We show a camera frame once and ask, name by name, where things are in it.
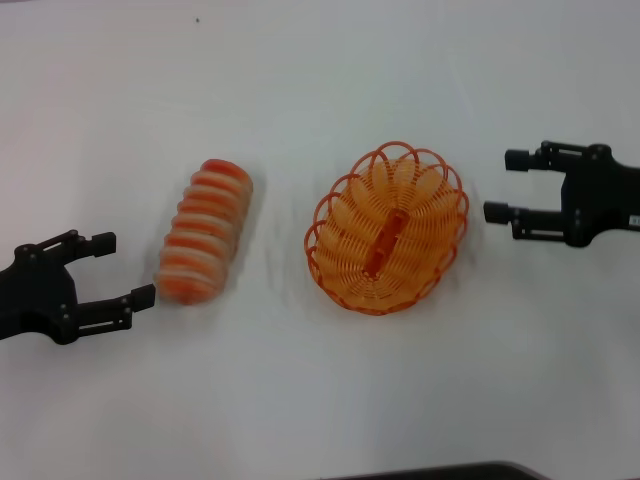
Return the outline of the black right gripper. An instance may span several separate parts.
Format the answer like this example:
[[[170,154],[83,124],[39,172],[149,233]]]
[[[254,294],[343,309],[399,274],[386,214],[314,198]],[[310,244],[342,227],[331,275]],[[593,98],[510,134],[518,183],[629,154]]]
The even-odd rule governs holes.
[[[485,221],[510,225],[515,240],[584,248],[609,230],[639,230],[639,169],[617,162],[609,146],[543,141],[534,152],[510,149],[504,158],[510,171],[565,173],[561,212],[484,203]]]

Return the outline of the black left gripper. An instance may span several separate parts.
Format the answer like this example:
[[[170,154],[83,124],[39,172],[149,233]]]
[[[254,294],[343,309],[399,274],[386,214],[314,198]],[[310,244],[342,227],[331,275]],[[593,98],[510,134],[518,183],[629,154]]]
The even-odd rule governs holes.
[[[79,336],[129,330],[134,313],[154,306],[153,284],[77,304],[75,283],[66,269],[76,260],[115,252],[113,232],[87,239],[77,230],[18,247],[13,263],[1,272],[1,338],[39,333],[67,345]]]

